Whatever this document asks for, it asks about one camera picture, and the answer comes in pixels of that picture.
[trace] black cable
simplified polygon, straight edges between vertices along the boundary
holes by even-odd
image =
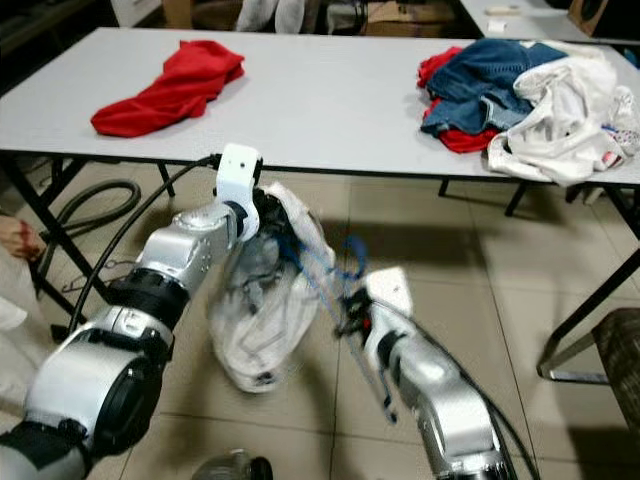
[[[193,162],[191,165],[188,165],[187,167],[183,168],[178,173],[174,174],[171,178],[169,178],[169,180],[164,182],[162,186],[160,186],[157,190],[155,190],[149,196],[149,198],[145,200],[144,203],[140,205],[131,214],[129,218],[127,218],[127,221],[120,227],[118,232],[109,242],[109,245],[107,245],[107,248],[105,248],[104,252],[102,252],[102,255],[98,259],[96,266],[91,271],[91,275],[89,275],[89,278],[87,278],[87,282],[84,284],[84,287],[80,292],[80,296],[78,297],[78,302],[76,303],[75,309],[73,310],[73,315],[71,316],[71,321],[69,322],[69,333],[72,333],[78,327],[80,316],[82,315],[82,307],[84,307],[84,304],[87,301],[87,297],[89,296],[89,291],[91,290],[91,288],[93,287],[93,284],[98,278],[100,270],[102,270],[102,267],[109,259],[109,256],[113,253],[115,248],[118,246],[118,243],[120,243],[122,238],[125,236],[127,231],[133,226],[136,220],[138,220],[138,218],[140,218],[140,216],[145,212],[145,210],[149,208],[151,204],[155,202],[158,199],[158,197],[162,195],[162,193],[171,185],[173,185],[176,182],[176,180],[178,180],[180,177],[182,177],[183,175],[190,172],[196,167],[202,167],[208,164],[213,164],[214,168],[217,168],[217,166],[219,165],[219,162],[220,162],[220,155],[216,154],[216,155],[210,155],[208,157],[197,160]]]
[[[509,432],[509,436],[511,436],[511,438],[516,444],[516,447],[520,451],[520,454],[522,455],[525,461],[525,464],[527,465],[527,470],[529,470],[529,474],[531,475],[531,478],[533,478],[534,480],[540,480],[540,474],[538,473],[538,469],[536,468],[533,461],[531,460],[531,456],[529,455],[529,452],[527,451],[524,444],[522,443],[522,440],[520,439],[520,436],[516,432],[516,429],[513,427],[511,422],[509,422],[509,420],[507,419],[505,414],[502,412],[500,407],[498,407],[496,403],[489,397],[489,395],[486,394],[486,392],[482,389],[482,387],[478,385],[478,383],[473,379],[473,377],[469,374],[469,372],[460,364],[460,362],[456,359],[456,357],[454,357],[453,354],[449,352],[449,350],[447,350],[447,348],[442,343],[440,343],[432,335],[430,335],[426,330],[424,330],[414,320],[413,317],[404,314],[403,312],[393,307],[392,305],[389,305],[386,302],[375,300],[374,303],[377,303],[382,307],[386,308],[387,310],[391,310],[397,315],[400,315],[405,320],[410,321],[416,327],[416,329],[420,332],[420,334],[425,340],[427,340],[429,343],[434,345],[438,350],[442,352],[443,355],[445,355],[449,360],[451,360],[451,362],[453,362],[456,368],[460,370],[460,375],[462,376],[462,378],[471,386],[471,388],[473,388],[475,391],[478,392],[478,395],[480,395],[480,397],[482,397],[484,402],[487,404],[489,409],[489,414],[495,415],[498,418],[498,420],[505,426],[505,428]]]
[[[122,204],[107,212],[100,213],[99,215],[84,217],[73,222],[69,221],[76,210],[78,210],[78,208],[92,197],[107,190],[116,188],[129,190],[129,198],[127,198]],[[100,228],[126,215],[136,207],[141,197],[142,194],[140,192],[140,186],[137,183],[130,180],[107,180],[105,182],[92,185],[73,197],[62,208],[56,219],[63,226],[69,237],[74,238],[79,235],[89,233],[92,230]],[[40,235],[47,243],[47,249],[38,264],[38,273],[43,278],[46,278],[49,267],[51,266],[51,261],[53,260],[53,254],[55,253],[55,249],[58,244],[49,232],[41,232]]]

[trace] pile of clothes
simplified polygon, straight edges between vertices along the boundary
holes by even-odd
[[[602,50],[482,39],[420,64],[422,131],[450,150],[488,149],[493,171],[568,186],[640,151],[640,114]]]

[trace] tiled floor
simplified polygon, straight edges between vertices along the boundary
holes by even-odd
[[[160,184],[151,166],[90,165],[56,206],[112,177],[135,179],[143,195]],[[535,372],[554,325],[637,248],[608,200],[593,207],[567,205],[560,189],[537,188],[508,219],[503,210],[513,185],[452,183],[450,195],[439,198],[438,184],[431,181],[265,173],[262,183],[274,179],[320,216],[342,262],[354,264],[341,247],[353,233],[368,244],[370,268],[406,269],[418,321],[506,412],[543,478],[640,477],[640,457],[610,389],[552,384]],[[209,200],[214,181],[209,171],[181,180],[178,196],[161,198],[114,258],[134,259],[154,228]],[[0,200],[6,204],[8,198]],[[87,211],[105,210],[121,199],[120,193],[103,195]],[[38,223],[28,209],[21,215]],[[78,240],[91,262],[121,222]],[[76,277],[75,267],[58,254],[49,278],[62,288],[81,285]],[[277,480],[433,478],[410,412],[398,409],[396,427],[385,422],[348,348],[333,339],[326,314],[305,337],[280,389],[261,396],[237,391],[208,338],[206,309],[215,282],[213,274],[176,330],[174,361],[150,432],[130,453],[101,463],[91,480],[188,480],[207,458],[238,447],[268,457]],[[617,306],[640,306],[639,282],[636,276],[618,289],[593,321]],[[77,291],[68,295],[74,300]],[[86,311],[100,303],[90,297]],[[66,321],[49,299],[41,304],[52,322]],[[577,363],[601,368],[594,352]],[[10,423],[0,417],[0,426]],[[523,471],[522,460],[515,463]]]

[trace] person's hand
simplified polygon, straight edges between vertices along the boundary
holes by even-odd
[[[31,225],[3,215],[0,215],[0,244],[14,257],[29,262],[37,260],[47,248]]]

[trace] denim clothing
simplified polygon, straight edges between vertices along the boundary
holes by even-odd
[[[531,104],[513,91],[521,73],[566,57],[541,43],[527,48],[515,40],[483,38],[465,48],[431,77],[427,88],[442,102],[422,124],[437,136],[457,128],[477,135],[493,126],[507,130],[522,121]]]

